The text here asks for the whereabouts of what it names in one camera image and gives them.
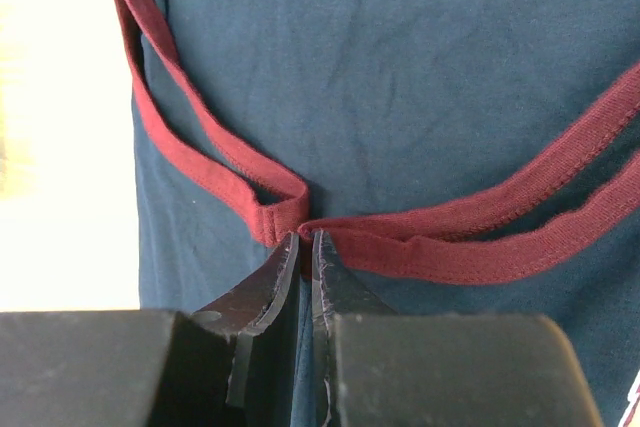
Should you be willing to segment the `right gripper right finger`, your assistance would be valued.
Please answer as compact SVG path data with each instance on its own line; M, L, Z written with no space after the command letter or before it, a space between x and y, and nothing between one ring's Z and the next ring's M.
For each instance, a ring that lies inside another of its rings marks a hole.
M346 314L395 315L397 312L344 265L331 236L324 230L314 233L311 272L316 420L338 422L335 318Z

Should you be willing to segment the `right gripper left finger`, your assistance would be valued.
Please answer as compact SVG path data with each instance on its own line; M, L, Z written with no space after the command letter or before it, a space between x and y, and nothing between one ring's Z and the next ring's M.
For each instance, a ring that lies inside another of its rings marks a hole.
M256 271L192 315L231 343L227 406L270 407L291 391L299 280L299 237L288 234Z

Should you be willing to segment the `navy blue tank top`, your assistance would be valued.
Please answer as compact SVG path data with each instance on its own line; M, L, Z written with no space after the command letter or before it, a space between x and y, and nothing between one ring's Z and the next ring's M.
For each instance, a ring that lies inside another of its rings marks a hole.
M639 0L114 0L144 308L327 232L404 313L537 312L639 419Z

